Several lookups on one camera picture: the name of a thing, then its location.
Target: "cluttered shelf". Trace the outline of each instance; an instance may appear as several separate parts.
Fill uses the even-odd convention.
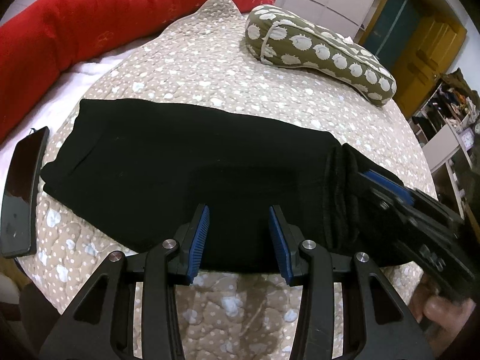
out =
[[[478,93],[469,88],[459,69],[438,79],[433,91],[409,120],[423,148],[438,199],[462,218],[465,204],[472,205],[470,200],[476,195],[471,174],[480,175],[477,166],[479,105]]]

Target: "green pillow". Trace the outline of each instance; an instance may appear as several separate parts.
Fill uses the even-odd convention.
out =
[[[266,65],[314,68],[356,88],[382,106],[397,90],[393,76],[378,59],[351,38],[314,25],[273,5],[252,10],[245,24],[252,55]]]

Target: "beige floral mattress pad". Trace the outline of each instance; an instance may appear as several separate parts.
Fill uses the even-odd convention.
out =
[[[244,25],[244,17],[231,0],[208,0],[195,14],[139,47],[84,97],[196,104],[329,131],[341,143],[349,143],[395,173],[407,186],[434,196],[422,150],[394,101],[377,108],[350,86],[321,73],[261,64],[246,49]],[[55,159],[78,111],[77,105],[50,138],[43,164]],[[51,198],[43,185],[40,180],[38,252],[21,258],[20,264],[63,312],[111,251],[134,252]],[[125,198],[134,196],[126,191]],[[409,263],[384,272],[408,302],[422,270]],[[139,357],[141,292],[139,284],[134,316],[135,355]],[[301,296],[302,288],[288,287],[279,274],[201,271],[193,285],[176,288],[186,358],[288,358]],[[342,351],[342,321],[341,286],[336,284],[334,357]]]

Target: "clock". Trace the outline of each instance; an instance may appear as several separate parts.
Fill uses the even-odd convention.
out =
[[[462,140],[463,144],[465,145],[465,149],[468,151],[473,147],[473,141],[475,140],[475,134],[473,133],[470,127],[465,128],[460,133],[460,139]]]

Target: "phone screen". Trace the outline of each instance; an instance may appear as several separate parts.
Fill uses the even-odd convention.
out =
[[[47,127],[37,130],[18,142],[13,152],[1,207],[0,251],[4,257],[36,249],[38,176],[48,135]]]

